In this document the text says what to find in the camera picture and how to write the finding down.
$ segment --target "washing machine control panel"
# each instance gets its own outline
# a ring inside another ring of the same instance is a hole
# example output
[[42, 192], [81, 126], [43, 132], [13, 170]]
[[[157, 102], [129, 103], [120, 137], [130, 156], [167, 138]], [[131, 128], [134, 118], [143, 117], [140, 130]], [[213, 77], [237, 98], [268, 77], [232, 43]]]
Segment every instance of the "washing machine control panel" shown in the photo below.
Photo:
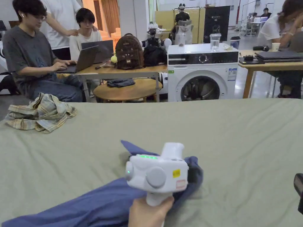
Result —
[[238, 62], [238, 52], [214, 52], [202, 54], [170, 54], [168, 55], [169, 65], [190, 65], [190, 64], [219, 64]]

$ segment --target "white handheld controller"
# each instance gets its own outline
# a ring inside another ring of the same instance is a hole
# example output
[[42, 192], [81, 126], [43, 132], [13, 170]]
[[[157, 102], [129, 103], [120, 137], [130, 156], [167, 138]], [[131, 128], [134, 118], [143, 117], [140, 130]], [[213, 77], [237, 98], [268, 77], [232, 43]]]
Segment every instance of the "white handheld controller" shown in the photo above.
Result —
[[173, 192], [187, 187], [188, 165], [182, 159], [184, 145], [165, 143], [161, 156], [131, 156], [125, 176], [129, 186], [147, 191], [146, 202], [158, 206]]

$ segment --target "gray t-shirt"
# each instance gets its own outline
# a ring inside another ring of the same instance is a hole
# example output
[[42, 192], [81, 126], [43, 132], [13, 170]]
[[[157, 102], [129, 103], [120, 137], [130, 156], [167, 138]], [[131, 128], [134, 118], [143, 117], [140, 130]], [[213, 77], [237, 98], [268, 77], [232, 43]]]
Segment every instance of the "gray t-shirt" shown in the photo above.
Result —
[[52, 74], [36, 76], [18, 75], [25, 67], [49, 67], [57, 58], [42, 32], [36, 31], [34, 37], [18, 26], [10, 29], [3, 37], [3, 52], [9, 72], [12, 73], [18, 89], [28, 96], [30, 84], [36, 80], [50, 78]]

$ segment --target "yellow sticker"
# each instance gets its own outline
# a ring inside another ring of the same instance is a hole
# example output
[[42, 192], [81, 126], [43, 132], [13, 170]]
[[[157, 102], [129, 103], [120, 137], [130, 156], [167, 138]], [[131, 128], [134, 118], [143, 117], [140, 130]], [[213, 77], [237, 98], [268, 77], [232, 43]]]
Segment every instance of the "yellow sticker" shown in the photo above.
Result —
[[179, 177], [180, 175], [181, 175], [181, 170], [180, 170], [180, 169], [174, 170], [174, 171], [172, 172], [172, 177], [173, 177], [173, 178], [177, 178], [177, 177]]

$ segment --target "label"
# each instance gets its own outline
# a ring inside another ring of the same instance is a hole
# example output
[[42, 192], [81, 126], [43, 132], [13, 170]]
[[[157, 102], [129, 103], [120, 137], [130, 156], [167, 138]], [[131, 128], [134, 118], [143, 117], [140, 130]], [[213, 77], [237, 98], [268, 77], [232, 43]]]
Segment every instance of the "label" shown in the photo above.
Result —
[[237, 68], [228, 69], [227, 80], [228, 81], [235, 81], [236, 78], [237, 78]]
[[176, 189], [181, 189], [186, 187], [186, 180], [178, 180], [176, 182]]
[[180, 175], [181, 175], [181, 170], [180, 170], [180, 169], [174, 170], [174, 171], [172, 172], [172, 177], [173, 177], [173, 178], [177, 178], [177, 177], [179, 177]]

